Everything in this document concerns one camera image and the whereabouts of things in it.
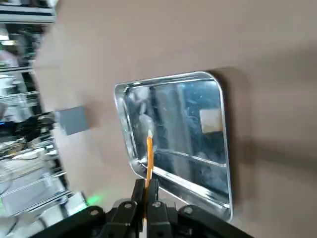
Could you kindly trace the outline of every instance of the green light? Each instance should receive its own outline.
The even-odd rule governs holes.
[[[98,202],[100,202],[102,200],[102,197],[101,196],[91,196],[87,199],[87,203],[89,206],[92,206],[92,205],[96,205]]]

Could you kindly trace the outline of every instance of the screw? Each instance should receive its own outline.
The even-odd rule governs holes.
[[[126,203],[126,204],[124,205],[124,208],[130,208],[130,207],[132,207],[132,205],[131,205],[130,203]]]
[[[160,202],[154,202],[152,203],[153,207],[159,208],[160,207]]]
[[[193,212],[193,208],[191,208],[191,207],[186,207],[186,208],[184,209],[184,212],[185,212],[187,215],[190,215],[190,214],[192,214],[192,212]]]
[[[97,210],[94,210],[94,211],[91,211],[90,212],[90,215],[92,215],[92,216],[95,216],[95,215],[97,215],[99,212],[97,211]]]

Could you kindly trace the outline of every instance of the reflective tray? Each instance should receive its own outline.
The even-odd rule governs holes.
[[[150,130],[160,187],[230,220],[224,102],[215,77],[192,72],[118,84],[115,102],[133,171],[146,177]]]

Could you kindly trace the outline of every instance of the cable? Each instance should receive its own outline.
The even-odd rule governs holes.
[[[8,232],[5,234],[5,236],[8,236],[14,230],[16,225],[18,225],[20,218],[19,217],[14,217],[14,218],[15,218],[15,221],[14,221],[13,225],[10,227],[10,229],[8,230]]]
[[[0,192],[0,197],[3,196],[3,195],[11,188],[11,186],[12,186],[12,184],[13,184],[13,171],[12,171],[11,169],[8,169],[8,168],[2,166],[2,165],[1,165],[1,167],[2,167],[4,170],[7,170],[7,171],[10,172],[10,177],[11,177],[11,178],[10,178],[10,180],[9,180],[9,185],[8,185],[8,187],[6,187],[2,192]]]

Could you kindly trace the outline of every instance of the metal shelving rack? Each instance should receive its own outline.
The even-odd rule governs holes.
[[[0,82],[14,82],[6,92],[0,92],[0,103],[8,112],[5,120],[22,121],[41,111],[39,91],[28,84],[34,84],[31,63],[42,33],[33,36],[31,30],[45,31],[54,21],[52,7],[2,5],[0,1]],[[16,142],[16,138],[2,138],[0,146],[10,148]],[[0,217],[47,209],[73,195],[50,134],[26,148],[14,149],[0,158]]]

